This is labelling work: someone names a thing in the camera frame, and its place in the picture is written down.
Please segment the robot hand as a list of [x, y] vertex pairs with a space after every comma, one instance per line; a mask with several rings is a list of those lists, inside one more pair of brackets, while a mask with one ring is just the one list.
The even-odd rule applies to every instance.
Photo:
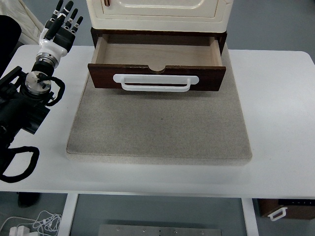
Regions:
[[65, 6], [62, 0], [58, 2], [40, 35], [41, 49], [38, 53], [40, 56], [48, 55], [60, 60], [71, 50], [78, 28], [83, 21], [82, 16], [75, 20], [78, 9], [72, 9], [73, 5], [71, 0]]

